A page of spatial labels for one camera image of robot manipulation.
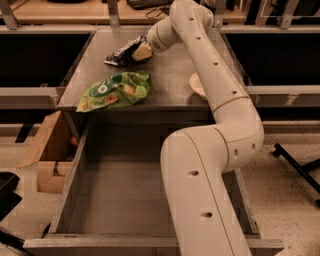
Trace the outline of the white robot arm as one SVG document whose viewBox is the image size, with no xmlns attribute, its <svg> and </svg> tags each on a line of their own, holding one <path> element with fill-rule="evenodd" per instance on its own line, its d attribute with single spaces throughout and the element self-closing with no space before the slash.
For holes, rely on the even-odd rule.
<svg viewBox="0 0 320 256">
<path fill-rule="evenodd" d="M 193 0 L 175 0 L 148 31 L 154 51 L 184 43 L 215 123 L 180 129 L 161 149 L 164 188 L 182 256 L 252 256 L 222 174 L 249 163 L 264 129 L 249 95 L 207 33 L 213 14 Z"/>
</svg>

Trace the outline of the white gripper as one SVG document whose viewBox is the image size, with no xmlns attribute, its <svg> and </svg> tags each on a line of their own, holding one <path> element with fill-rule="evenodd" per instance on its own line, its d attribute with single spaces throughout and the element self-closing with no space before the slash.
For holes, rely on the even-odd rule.
<svg viewBox="0 0 320 256">
<path fill-rule="evenodd" d="M 150 58 L 153 50 L 155 52 L 163 52 L 171 48 L 174 44 L 181 43 L 181 39 L 173 29 L 169 17 L 160 20 L 149 29 L 146 35 L 146 41 L 134 44 L 136 49 L 132 53 L 132 58 L 135 61 Z"/>
</svg>

